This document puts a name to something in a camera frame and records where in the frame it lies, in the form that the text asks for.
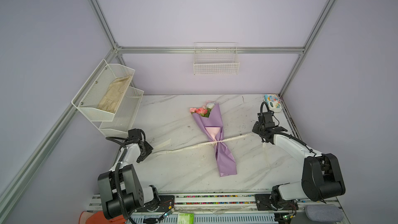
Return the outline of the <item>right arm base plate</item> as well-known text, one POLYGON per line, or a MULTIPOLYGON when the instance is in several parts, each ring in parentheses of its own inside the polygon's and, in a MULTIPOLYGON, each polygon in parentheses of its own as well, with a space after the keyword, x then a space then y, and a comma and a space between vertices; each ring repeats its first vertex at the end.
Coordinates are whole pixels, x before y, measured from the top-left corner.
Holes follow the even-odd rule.
POLYGON ((273 194, 255 194, 258 211, 296 211, 298 205, 294 200, 283 200, 273 194))

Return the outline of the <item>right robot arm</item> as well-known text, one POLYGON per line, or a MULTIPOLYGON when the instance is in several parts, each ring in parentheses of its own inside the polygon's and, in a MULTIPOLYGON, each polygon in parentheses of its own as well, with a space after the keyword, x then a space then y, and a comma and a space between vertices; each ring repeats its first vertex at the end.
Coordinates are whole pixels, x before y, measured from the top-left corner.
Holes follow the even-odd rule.
POLYGON ((271 191, 271 207, 283 209, 294 200, 310 199, 323 202, 325 199, 342 196, 346 192, 341 168, 337 157, 309 147, 300 139, 288 134, 288 130, 275 124, 274 112, 266 102, 260 105, 258 121, 253 126, 262 143, 275 145, 303 167, 302 178, 294 183, 274 186, 271 191))

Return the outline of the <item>cream printed ribbon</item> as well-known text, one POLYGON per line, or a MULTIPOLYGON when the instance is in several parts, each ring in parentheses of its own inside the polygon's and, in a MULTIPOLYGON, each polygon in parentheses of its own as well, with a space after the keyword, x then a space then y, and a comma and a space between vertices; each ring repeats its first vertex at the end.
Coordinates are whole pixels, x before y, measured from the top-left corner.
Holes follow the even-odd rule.
POLYGON ((159 143, 155 146, 154 152, 151 154, 150 161, 154 160, 155 158, 159 156, 164 156, 164 155, 170 155, 170 154, 175 154, 187 150, 194 150, 194 149, 199 149, 205 146, 213 146, 215 147, 216 144, 219 143, 227 143, 227 142, 233 142, 233 141, 238 141, 238 140, 245 140, 248 139, 251 136, 254 136, 254 133, 245 133, 245 134, 240 134, 238 136, 233 136, 231 138, 226 138, 221 141, 207 141, 207 142, 202 142, 202 143, 197 143, 191 146, 184 146, 180 147, 177 149, 164 149, 165 147, 169 146, 172 143, 172 138, 167 139, 166 141, 159 143))

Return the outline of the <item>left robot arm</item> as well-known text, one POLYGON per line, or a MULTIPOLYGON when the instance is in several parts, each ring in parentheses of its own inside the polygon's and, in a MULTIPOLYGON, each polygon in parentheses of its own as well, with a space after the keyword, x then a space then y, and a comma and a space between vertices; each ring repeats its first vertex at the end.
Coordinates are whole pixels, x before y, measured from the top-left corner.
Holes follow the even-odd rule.
POLYGON ((120 153, 115 164, 97 180, 105 218, 111 220, 122 216, 128 219, 140 208, 156 210, 160 203, 156 187, 143 187, 134 168, 135 164, 142 162, 152 153, 153 147, 140 138, 106 139, 118 144, 120 153))

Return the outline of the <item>pink purple wrapping paper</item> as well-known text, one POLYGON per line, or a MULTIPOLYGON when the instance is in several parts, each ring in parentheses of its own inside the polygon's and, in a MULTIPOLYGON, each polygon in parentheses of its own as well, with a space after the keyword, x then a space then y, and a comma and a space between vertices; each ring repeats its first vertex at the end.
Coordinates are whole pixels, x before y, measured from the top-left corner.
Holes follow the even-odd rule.
MULTIPOLYGON (((199 114, 191 115, 209 142, 224 140, 223 120, 218 103, 204 117, 199 114)), ((220 177, 237 175, 236 161, 228 146, 225 143, 216 144, 214 151, 220 177)))

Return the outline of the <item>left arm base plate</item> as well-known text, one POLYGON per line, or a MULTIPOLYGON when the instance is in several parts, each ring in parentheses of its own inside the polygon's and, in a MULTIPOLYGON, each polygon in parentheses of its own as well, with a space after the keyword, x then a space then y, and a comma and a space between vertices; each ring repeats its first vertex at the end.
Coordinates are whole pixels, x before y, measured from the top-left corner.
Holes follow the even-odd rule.
POLYGON ((158 199, 153 199, 145 209, 149 212, 166 212, 175 203, 174 195, 160 195, 158 199))

